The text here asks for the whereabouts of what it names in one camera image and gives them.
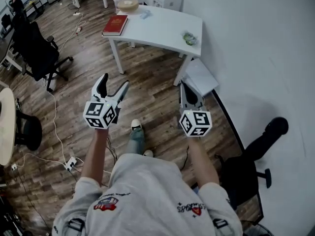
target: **wooden floor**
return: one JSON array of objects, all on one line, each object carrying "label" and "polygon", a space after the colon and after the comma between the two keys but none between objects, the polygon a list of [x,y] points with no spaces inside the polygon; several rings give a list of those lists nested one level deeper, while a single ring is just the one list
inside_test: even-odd
[{"label": "wooden floor", "polygon": [[[53,35],[61,47],[71,35],[71,30],[80,17],[74,17],[75,10],[69,10],[70,0],[62,0],[45,9],[37,19],[44,37]],[[129,91],[122,103],[122,111],[117,125],[110,128],[110,139],[117,155],[124,152],[130,134],[130,123],[140,119],[146,133],[147,149],[153,150],[155,157],[175,162],[182,167],[187,142],[184,133],[178,129],[179,115],[178,87],[173,86],[176,73],[183,62],[178,53],[154,48],[137,46],[135,49],[127,43],[119,45],[126,73],[118,72],[108,40],[101,37],[101,31],[111,15],[114,14],[113,0],[104,9],[102,0],[88,0],[81,3],[80,12],[84,14],[86,24],[78,35],[74,35],[61,51],[61,58],[73,56],[73,64],[65,64],[61,71],[69,78],[65,82],[55,77],[54,96],[57,100],[57,133],[63,142],[64,156],[85,159],[92,139],[93,130],[88,128],[82,118],[82,112],[96,80],[105,72],[109,74],[108,89],[114,92],[125,80],[130,81]],[[62,146],[55,135],[52,122],[55,116],[53,97],[30,76],[22,76],[17,69],[2,69],[0,79],[12,88],[15,97],[22,102],[22,112],[39,118],[43,129],[43,139],[39,149],[33,154],[63,162]],[[215,98],[206,98],[206,106],[211,111],[213,128],[202,139],[206,150],[218,172],[221,165],[214,158],[220,154],[225,159],[239,155],[240,147],[232,129]],[[23,164],[23,155],[30,153],[25,146],[16,146],[10,162]],[[107,151],[105,170],[113,168],[113,158]],[[45,162],[27,155],[25,165],[19,168],[22,181],[28,195],[47,224],[51,227],[56,213],[73,194],[75,179],[64,170],[62,165]],[[41,217],[32,208],[25,196],[20,179],[13,177],[10,166],[6,168],[7,196],[14,209],[22,217],[23,225],[34,235],[45,235],[48,229]],[[76,178],[80,176],[73,171]],[[104,173],[103,183],[107,185],[110,175]],[[195,183],[190,161],[183,170],[183,178],[189,184]],[[258,197],[254,197],[237,210],[242,220],[255,221],[261,216]]]}]

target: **round table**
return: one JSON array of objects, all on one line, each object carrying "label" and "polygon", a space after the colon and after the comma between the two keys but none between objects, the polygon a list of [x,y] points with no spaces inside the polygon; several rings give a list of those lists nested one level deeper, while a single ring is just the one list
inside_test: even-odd
[{"label": "round table", "polygon": [[[10,88],[0,92],[0,103],[0,164],[6,165],[16,144],[26,145],[29,150],[37,150],[42,139],[42,129],[37,117],[16,110],[14,95]],[[23,133],[21,119],[26,120]]]}]

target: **chair armrest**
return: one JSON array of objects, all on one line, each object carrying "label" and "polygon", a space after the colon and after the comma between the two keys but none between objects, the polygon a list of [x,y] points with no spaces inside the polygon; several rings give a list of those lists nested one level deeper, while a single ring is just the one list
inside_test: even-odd
[{"label": "chair armrest", "polygon": [[49,36],[48,38],[47,38],[47,41],[49,42],[49,43],[51,43],[51,44],[53,44],[53,46],[58,50],[58,46],[56,45],[56,43],[54,42],[54,37],[53,36]]}]

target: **jeans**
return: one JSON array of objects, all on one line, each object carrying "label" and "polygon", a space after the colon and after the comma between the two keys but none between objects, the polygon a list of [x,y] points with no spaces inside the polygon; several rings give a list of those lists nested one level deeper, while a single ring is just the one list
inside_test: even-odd
[{"label": "jeans", "polygon": [[136,128],[130,134],[130,138],[129,138],[125,153],[143,155],[144,146],[145,146],[145,140],[144,140],[143,129]]}]

